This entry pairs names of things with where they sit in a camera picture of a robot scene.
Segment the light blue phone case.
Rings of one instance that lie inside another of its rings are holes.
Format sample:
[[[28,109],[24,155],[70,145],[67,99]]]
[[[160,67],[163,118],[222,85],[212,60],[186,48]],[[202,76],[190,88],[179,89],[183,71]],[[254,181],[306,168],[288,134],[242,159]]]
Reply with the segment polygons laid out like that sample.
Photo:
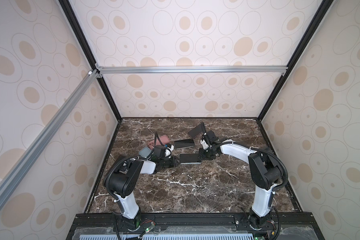
[[[149,147],[144,147],[139,151],[139,156],[149,160],[152,156],[152,150]]]

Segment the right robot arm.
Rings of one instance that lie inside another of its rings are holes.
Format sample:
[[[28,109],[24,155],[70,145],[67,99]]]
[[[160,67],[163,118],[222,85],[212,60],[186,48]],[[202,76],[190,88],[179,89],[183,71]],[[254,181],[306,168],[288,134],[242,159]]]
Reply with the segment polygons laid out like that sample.
[[[224,154],[244,161],[250,166],[252,181],[256,185],[251,216],[263,218],[269,214],[273,195],[288,183],[288,172],[282,161],[269,148],[249,147],[233,140],[220,141],[213,131],[202,134],[202,160],[214,160]]]

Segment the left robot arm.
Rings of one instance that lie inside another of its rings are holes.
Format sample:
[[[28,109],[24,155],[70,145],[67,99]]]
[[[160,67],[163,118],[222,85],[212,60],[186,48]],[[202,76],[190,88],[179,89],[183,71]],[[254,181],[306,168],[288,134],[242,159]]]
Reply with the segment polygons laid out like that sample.
[[[107,192],[117,200],[124,218],[135,220],[140,208],[136,203],[134,189],[142,174],[153,175],[162,169],[175,168],[180,164],[172,156],[173,145],[158,145],[147,154],[119,156],[104,177]]]

